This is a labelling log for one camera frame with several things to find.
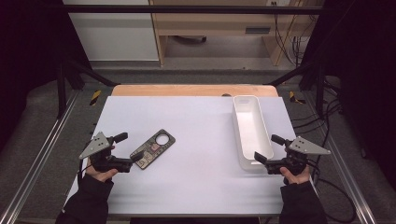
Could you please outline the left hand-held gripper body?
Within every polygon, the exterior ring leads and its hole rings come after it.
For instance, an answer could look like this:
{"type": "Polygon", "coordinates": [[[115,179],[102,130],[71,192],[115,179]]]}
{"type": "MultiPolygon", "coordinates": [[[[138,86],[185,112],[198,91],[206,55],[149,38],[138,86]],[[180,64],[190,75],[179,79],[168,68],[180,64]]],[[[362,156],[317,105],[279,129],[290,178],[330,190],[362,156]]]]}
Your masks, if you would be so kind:
{"type": "Polygon", "coordinates": [[[89,158],[93,168],[101,173],[117,169],[119,173],[129,173],[133,165],[131,159],[121,159],[112,155],[111,150],[115,144],[114,136],[105,136],[103,132],[97,133],[83,149],[79,158],[89,158]]]}

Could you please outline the wooden table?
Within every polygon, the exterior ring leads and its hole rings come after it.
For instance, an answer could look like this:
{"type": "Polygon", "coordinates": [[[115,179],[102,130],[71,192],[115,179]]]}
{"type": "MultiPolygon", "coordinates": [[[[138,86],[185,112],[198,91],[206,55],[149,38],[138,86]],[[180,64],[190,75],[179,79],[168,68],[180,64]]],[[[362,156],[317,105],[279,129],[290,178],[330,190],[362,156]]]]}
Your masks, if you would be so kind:
{"type": "Polygon", "coordinates": [[[277,97],[274,86],[247,84],[142,84],[118,85],[112,96],[223,96],[255,95],[259,97],[277,97]]]}

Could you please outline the black diagonal frame strut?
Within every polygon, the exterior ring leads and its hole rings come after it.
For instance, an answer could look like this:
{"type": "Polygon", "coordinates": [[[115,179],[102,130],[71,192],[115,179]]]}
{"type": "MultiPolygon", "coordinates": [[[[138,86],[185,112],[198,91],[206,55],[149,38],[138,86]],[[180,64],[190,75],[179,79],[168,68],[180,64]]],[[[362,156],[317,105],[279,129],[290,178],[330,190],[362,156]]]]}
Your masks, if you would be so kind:
{"type": "Polygon", "coordinates": [[[287,80],[296,77],[298,75],[302,76],[299,83],[299,87],[302,91],[309,91],[312,89],[313,85],[316,85],[316,104],[315,109],[321,119],[324,118],[324,68],[322,62],[315,60],[311,62],[304,63],[294,70],[288,72],[286,75],[279,77],[273,81],[268,82],[270,86],[278,86],[287,80]]]}
{"type": "Polygon", "coordinates": [[[85,86],[85,82],[81,78],[81,74],[88,75],[89,77],[105,84],[108,87],[116,87],[118,83],[111,81],[105,77],[102,77],[98,73],[94,72],[91,68],[82,65],[73,60],[63,61],[59,64],[56,69],[57,75],[57,90],[58,90],[58,115],[60,119],[66,111],[66,92],[65,92],[65,81],[68,80],[73,90],[82,90],[85,86]]]}

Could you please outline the translucent grey phone case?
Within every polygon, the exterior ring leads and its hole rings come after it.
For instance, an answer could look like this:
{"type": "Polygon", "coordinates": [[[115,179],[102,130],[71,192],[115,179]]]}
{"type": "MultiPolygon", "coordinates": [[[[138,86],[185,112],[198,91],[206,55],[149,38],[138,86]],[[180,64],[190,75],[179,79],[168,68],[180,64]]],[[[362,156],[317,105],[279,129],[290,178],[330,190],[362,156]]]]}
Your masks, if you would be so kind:
{"type": "Polygon", "coordinates": [[[144,157],[136,161],[135,164],[142,170],[148,168],[156,159],[158,159],[170,146],[176,142],[176,138],[164,129],[160,129],[152,135],[138,149],[131,153],[134,155],[143,151],[144,157]]]}

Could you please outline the light wooden desk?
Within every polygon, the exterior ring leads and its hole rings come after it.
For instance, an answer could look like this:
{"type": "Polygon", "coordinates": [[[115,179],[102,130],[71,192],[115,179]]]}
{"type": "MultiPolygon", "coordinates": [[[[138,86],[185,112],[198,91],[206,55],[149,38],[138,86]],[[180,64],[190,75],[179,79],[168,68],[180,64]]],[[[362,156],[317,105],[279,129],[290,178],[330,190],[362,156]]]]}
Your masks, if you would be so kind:
{"type": "MultiPolygon", "coordinates": [[[[321,7],[325,0],[148,0],[152,6],[321,7]]],[[[309,37],[316,15],[175,14],[152,15],[160,59],[169,36],[253,35],[264,41],[278,66],[294,37],[309,37]]]]}

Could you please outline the white cabinet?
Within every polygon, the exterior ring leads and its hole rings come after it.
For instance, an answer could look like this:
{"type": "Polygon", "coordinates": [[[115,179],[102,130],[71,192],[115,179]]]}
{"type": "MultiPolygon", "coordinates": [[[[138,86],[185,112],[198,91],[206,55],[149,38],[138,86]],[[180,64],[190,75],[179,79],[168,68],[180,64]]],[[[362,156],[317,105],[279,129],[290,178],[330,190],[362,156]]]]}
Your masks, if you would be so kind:
{"type": "Polygon", "coordinates": [[[149,13],[70,13],[91,62],[158,61],[149,13]]]}

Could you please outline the person's left hand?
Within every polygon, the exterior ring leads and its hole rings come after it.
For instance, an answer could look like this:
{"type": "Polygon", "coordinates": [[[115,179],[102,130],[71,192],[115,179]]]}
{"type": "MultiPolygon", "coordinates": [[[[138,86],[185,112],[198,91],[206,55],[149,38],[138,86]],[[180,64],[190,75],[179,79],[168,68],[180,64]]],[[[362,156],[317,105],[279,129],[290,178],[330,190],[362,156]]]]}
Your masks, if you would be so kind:
{"type": "Polygon", "coordinates": [[[98,181],[106,182],[107,180],[111,180],[112,177],[118,173],[118,170],[117,169],[111,169],[111,170],[109,170],[107,172],[101,173],[101,172],[96,171],[93,168],[92,163],[91,163],[90,160],[87,160],[87,166],[86,166],[85,173],[87,175],[90,175],[91,177],[95,178],[98,181]]]}

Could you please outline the white plastic bin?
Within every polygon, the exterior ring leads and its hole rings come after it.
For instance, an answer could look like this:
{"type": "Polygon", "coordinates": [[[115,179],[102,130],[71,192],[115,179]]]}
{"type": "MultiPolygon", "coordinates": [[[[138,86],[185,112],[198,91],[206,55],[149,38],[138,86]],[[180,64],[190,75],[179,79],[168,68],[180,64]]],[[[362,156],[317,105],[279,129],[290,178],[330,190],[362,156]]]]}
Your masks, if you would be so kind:
{"type": "Polygon", "coordinates": [[[256,171],[263,165],[256,161],[256,152],[266,159],[274,157],[259,99],[253,95],[237,95],[233,98],[233,129],[240,166],[256,171]]]}

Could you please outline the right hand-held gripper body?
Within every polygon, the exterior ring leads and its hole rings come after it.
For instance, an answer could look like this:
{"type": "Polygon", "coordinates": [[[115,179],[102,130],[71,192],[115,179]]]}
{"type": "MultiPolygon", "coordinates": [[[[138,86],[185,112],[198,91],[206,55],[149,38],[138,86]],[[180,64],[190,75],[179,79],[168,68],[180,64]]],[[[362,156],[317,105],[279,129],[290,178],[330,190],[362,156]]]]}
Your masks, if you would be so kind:
{"type": "Polygon", "coordinates": [[[300,174],[308,164],[309,155],[330,155],[328,149],[320,147],[301,136],[290,141],[285,139],[283,145],[286,151],[286,157],[277,161],[267,161],[265,168],[269,175],[280,175],[280,168],[286,167],[294,175],[300,174]]]}

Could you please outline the person's right hand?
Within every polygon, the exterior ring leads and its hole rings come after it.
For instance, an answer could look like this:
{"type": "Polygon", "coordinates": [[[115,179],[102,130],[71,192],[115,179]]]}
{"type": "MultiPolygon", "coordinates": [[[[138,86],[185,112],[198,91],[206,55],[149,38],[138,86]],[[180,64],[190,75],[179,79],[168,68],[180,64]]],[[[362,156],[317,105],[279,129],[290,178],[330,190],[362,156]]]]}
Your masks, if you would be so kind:
{"type": "Polygon", "coordinates": [[[310,179],[310,170],[308,166],[306,166],[304,170],[298,175],[294,175],[286,167],[281,167],[280,172],[290,184],[303,184],[310,179]]]}

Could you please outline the black horizontal frame bar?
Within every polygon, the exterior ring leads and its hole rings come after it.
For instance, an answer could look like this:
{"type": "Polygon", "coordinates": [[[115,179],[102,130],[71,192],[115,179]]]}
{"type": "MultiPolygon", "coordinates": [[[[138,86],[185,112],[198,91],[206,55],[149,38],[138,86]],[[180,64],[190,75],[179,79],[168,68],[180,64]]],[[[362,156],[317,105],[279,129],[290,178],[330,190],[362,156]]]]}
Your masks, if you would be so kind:
{"type": "Polygon", "coordinates": [[[63,5],[69,13],[177,13],[320,15],[322,7],[63,5]]]}

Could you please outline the black curtain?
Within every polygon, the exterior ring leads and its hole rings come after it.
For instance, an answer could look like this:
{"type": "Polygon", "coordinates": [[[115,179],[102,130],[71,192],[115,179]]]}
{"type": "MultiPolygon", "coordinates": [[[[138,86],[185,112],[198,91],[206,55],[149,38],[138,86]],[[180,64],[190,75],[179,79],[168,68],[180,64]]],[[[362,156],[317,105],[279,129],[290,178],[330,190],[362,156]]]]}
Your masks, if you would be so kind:
{"type": "Polygon", "coordinates": [[[324,0],[308,44],[323,54],[327,75],[341,80],[341,102],[369,155],[396,190],[396,0],[324,0]]]}
{"type": "Polygon", "coordinates": [[[59,63],[90,67],[64,0],[0,0],[0,151],[14,133],[28,93],[56,79],[59,63]]]}

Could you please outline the aluminium rail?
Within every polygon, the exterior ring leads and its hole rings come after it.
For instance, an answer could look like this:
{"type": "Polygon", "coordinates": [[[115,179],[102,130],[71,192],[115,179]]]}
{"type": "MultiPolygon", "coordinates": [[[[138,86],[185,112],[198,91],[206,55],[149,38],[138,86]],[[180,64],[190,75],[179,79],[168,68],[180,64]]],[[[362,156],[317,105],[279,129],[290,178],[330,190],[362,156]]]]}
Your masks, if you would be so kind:
{"type": "Polygon", "coordinates": [[[8,204],[3,214],[0,216],[0,224],[14,224],[17,220],[18,215],[20,214],[27,198],[29,197],[35,182],[39,178],[51,151],[53,150],[60,134],[62,133],[64,125],[66,124],[79,95],[80,91],[71,91],[64,113],[58,119],[56,119],[45,142],[35,157],[35,160],[31,165],[27,175],[21,182],[21,185],[19,186],[13,199],[8,204]]]}
{"type": "MultiPolygon", "coordinates": [[[[313,111],[315,118],[321,119],[315,109],[316,96],[310,91],[304,91],[303,96],[307,101],[309,108],[313,111]]],[[[355,211],[360,224],[377,224],[370,206],[366,202],[357,181],[347,166],[346,161],[341,155],[339,147],[336,145],[331,134],[330,117],[328,113],[337,103],[338,100],[336,98],[332,98],[327,104],[323,106],[324,118],[322,120],[324,123],[319,126],[319,132],[324,138],[322,145],[329,149],[332,153],[332,163],[337,171],[338,176],[340,177],[347,196],[351,199],[355,206],[355,211]]]]}

